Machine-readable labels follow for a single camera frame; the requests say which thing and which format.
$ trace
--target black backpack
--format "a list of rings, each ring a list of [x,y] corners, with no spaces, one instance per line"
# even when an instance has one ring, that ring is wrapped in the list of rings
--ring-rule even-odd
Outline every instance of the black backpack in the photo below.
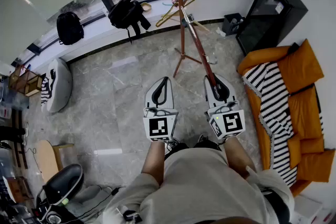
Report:
[[[140,21],[141,26],[146,30],[151,26],[142,13],[143,8],[138,1],[121,0],[111,8],[109,19],[114,27],[127,29],[128,37],[132,43],[130,32],[128,30],[130,25],[133,27],[136,37],[140,36],[138,21]]]
[[[72,45],[84,37],[84,29],[73,12],[62,13],[57,17],[57,32],[60,44],[64,45]]]

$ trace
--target wooden coat stand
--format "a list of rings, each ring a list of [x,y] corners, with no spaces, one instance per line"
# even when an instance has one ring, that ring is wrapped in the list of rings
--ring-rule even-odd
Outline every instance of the wooden coat stand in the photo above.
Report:
[[[204,68],[205,68],[205,71],[209,77],[209,81],[211,83],[211,85],[213,87],[216,87],[217,83],[216,83],[216,80],[215,80],[215,76],[211,70],[211,67],[206,59],[206,54],[205,54],[205,51],[202,47],[202,44],[201,44],[201,41],[197,35],[197,32],[196,32],[196,29],[194,28],[194,26],[189,22],[189,19],[187,17],[187,14],[185,13],[184,11],[184,2],[183,0],[178,0],[178,8],[180,10],[180,23],[181,23],[181,51],[179,51],[178,49],[175,48],[176,51],[178,51],[180,53],[180,60],[178,61],[178,64],[176,66],[176,69],[175,69],[175,72],[174,72],[174,75],[173,75],[173,78],[175,78],[176,74],[177,74],[177,71],[179,70],[179,67],[180,67],[180,64],[182,62],[182,60],[184,60],[185,58],[188,58],[190,60],[193,60],[197,63],[202,63],[204,65]],[[184,25],[182,23],[182,20],[185,19],[186,22],[187,22],[187,25],[188,25],[188,29],[193,37],[193,40],[195,42],[195,45],[196,45],[196,48],[198,50],[198,53],[199,53],[199,56],[201,57],[201,60],[202,62],[188,56],[185,54],[185,50],[184,50]]]

